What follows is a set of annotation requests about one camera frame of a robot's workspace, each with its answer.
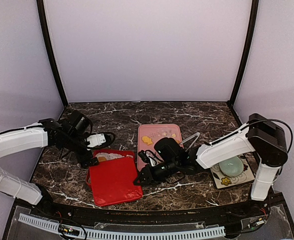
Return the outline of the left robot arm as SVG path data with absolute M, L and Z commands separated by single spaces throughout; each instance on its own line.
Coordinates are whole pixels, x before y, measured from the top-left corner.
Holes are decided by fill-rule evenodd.
M 83 118 L 74 124 L 48 118 L 0 132 L 0 159 L 30 149 L 55 146 L 76 153 L 80 163 L 90 166 L 94 163 L 91 151 L 106 143 L 106 138 L 102 133 L 85 133 L 88 125 Z M 57 206 L 49 201 L 50 195 L 43 187 L 22 180 L 1 167 L 0 192 L 37 205 L 38 211 L 46 218 L 53 218 L 57 214 Z

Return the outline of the flower cookie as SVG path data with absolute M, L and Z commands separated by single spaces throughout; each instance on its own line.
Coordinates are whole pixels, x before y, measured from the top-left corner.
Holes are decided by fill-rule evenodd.
M 99 162 L 104 162 L 107 160 L 104 156 L 97 157 L 97 159 Z

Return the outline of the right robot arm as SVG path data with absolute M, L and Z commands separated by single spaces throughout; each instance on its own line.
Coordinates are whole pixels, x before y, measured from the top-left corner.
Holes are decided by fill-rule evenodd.
M 231 133 L 197 147 L 184 148 L 172 137 L 164 137 L 155 143 L 154 149 L 162 162 L 151 164 L 146 150 L 138 152 L 145 163 L 133 181 L 136 186 L 152 186 L 166 182 L 177 172 L 195 175 L 215 164 L 245 153 L 257 153 L 260 157 L 255 180 L 251 187 L 250 200 L 242 205 L 242 213 L 254 216 L 261 209 L 276 176 L 288 160 L 293 142 L 287 142 L 281 120 L 265 118 L 257 113 L 249 116 L 248 122 Z

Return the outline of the red box lid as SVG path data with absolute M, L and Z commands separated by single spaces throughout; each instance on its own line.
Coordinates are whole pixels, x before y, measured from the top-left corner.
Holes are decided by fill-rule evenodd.
M 143 196 L 142 188 L 134 185 L 137 176 L 134 160 L 129 156 L 89 167 L 95 205 L 105 207 L 140 199 Z

